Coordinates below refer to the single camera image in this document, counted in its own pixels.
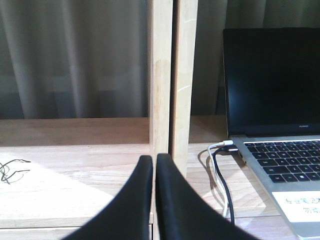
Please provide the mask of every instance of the curtain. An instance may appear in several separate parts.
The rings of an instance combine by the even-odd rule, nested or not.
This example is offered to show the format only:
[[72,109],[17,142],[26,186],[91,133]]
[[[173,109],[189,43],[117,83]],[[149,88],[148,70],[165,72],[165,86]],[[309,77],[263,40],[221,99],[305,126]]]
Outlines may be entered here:
[[[147,0],[0,0],[0,119],[146,117]],[[223,114],[224,28],[320,27],[319,0],[198,0],[192,115]]]
[[191,114],[225,113],[224,28],[283,27],[320,28],[320,1],[198,0]]
[[0,119],[148,114],[146,0],[0,0]]

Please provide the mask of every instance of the light wood surface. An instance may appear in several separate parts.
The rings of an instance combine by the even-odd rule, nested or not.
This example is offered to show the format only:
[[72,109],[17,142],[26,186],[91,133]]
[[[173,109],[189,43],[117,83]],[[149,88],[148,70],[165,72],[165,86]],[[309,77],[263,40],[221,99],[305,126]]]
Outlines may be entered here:
[[191,112],[198,0],[178,0],[176,6],[171,156],[185,176]]
[[[172,14],[173,0],[148,0],[149,142],[154,166],[157,154],[169,150]],[[152,196],[153,239],[158,240],[154,188]]]
[[[0,239],[58,240],[96,215],[126,182],[139,156],[150,153],[145,143],[148,121],[1,120],[0,162],[25,159],[31,163],[12,165],[30,169],[19,181],[0,182]],[[190,122],[186,179],[221,212],[221,194],[215,189],[205,149],[226,139],[226,117],[192,116]],[[110,144],[117,139],[112,125],[116,135],[124,129],[117,144]],[[126,140],[132,134],[136,139]],[[239,157],[222,155],[217,161],[230,187],[239,227],[262,240],[297,239]]]
[[[191,116],[186,179],[216,211],[222,212],[207,147],[228,139],[226,116]],[[253,173],[237,155],[217,156],[230,189],[235,224],[262,240],[297,240]]]
[[150,154],[148,132],[147,118],[1,120],[0,162],[31,162],[11,163],[30,171],[0,181],[0,239],[55,240],[82,226]]

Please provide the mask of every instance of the wooden divider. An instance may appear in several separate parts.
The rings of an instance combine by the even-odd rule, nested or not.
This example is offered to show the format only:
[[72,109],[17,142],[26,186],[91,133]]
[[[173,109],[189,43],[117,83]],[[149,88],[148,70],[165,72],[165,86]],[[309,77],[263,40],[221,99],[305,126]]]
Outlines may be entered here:
[[187,174],[197,11],[198,0],[177,0],[170,153],[183,175]]
[[[148,1],[149,143],[154,169],[157,154],[169,148],[172,14],[173,0]],[[154,192],[153,239],[158,240]]]

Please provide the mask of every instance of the black laptop screen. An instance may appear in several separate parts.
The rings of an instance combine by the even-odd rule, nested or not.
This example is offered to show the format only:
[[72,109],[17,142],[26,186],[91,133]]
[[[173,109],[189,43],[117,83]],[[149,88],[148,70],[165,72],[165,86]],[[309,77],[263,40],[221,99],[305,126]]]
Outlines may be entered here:
[[228,133],[320,132],[320,28],[225,29]]

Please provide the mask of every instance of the white label sticker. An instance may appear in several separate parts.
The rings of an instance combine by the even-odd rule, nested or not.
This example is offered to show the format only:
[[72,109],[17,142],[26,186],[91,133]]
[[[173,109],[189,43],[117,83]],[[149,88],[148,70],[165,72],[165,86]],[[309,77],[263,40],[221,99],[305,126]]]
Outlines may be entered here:
[[320,222],[320,191],[284,191],[272,195],[290,222]]

